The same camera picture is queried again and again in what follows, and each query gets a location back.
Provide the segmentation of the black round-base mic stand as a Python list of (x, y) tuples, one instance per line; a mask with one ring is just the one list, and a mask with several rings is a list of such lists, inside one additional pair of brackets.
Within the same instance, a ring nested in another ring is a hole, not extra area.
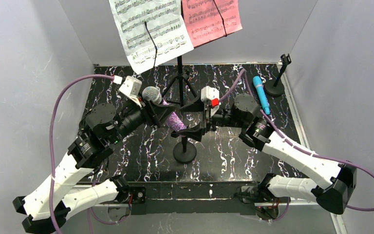
[(181, 142), (178, 142), (173, 148), (173, 157), (179, 163), (189, 164), (197, 156), (195, 145), (189, 142), (188, 139), (187, 137), (181, 137)]
[(273, 97), (278, 97), (285, 93), (284, 85), (281, 81), (281, 77), (285, 73), (287, 66), (292, 63), (290, 54), (281, 55), (280, 60), (281, 60), (282, 66), (279, 70), (278, 76), (274, 79), (266, 80), (266, 82), (264, 83), (265, 91)]

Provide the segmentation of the purple glitter microphone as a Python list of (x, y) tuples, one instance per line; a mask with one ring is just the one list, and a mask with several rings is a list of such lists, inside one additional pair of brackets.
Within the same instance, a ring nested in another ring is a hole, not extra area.
[(160, 121), (166, 123), (173, 131), (178, 132), (187, 128), (180, 117), (175, 113), (174, 106), (168, 104), (163, 99), (159, 88), (153, 86), (146, 87), (142, 92), (142, 98), (151, 101), (158, 107)]

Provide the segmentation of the blue toy microphone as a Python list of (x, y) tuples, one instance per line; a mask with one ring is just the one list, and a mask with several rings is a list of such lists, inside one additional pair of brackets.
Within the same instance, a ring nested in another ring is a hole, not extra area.
[(264, 113), (266, 115), (270, 115), (271, 110), (270, 110), (270, 106), (269, 106), (267, 96), (266, 96), (265, 91), (264, 91), (263, 82), (262, 82), (261, 77), (259, 77), (259, 76), (253, 77), (253, 85), (256, 89), (256, 92), (257, 92), (257, 95), (259, 97), (259, 100), (260, 100), (260, 103), (261, 103), (261, 106), (262, 106), (262, 109), (263, 109)]

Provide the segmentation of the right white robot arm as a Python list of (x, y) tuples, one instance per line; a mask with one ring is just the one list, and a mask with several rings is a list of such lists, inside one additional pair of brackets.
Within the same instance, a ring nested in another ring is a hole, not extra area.
[(291, 178), (269, 173), (258, 184), (259, 196), (301, 198), (316, 202), (333, 214), (344, 213), (356, 187), (356, 168), (318, 158), (315, 152), (290, 139), (268, 122), (253, 96), (236, 96), (230, 109), (221, 109), (215, 99), (205, 101), (196, 97), (180, 110), (200, 112), (202, 120), (194, 127), (178, 131), (179, 135), (201, 141), (205, 133), (216, 127), (239, 128), (239, 138), (247, 146), (274, 156), (306, 175), (306, 178)]

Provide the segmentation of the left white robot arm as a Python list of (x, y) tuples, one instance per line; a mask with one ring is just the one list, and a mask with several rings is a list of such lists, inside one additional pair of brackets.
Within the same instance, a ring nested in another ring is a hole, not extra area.
[(24, 230), (29, 234), (51, 234), (73, 215), (94, 205), (108, 201), (130, 203), (136, 191), (120, 175), (79, 192), (72, 193), (71, 189), (113, 154), (115, 144), (141, 125), (162, 126), (174, 110), (173, 105), (151, 101), (129, 101), (121, 112), (110, 103), (95, 106), (83, 119), (82, 133), (69, 146), (54, 174), (29, 195), (13, 200), (16, 211), (26, 216)]

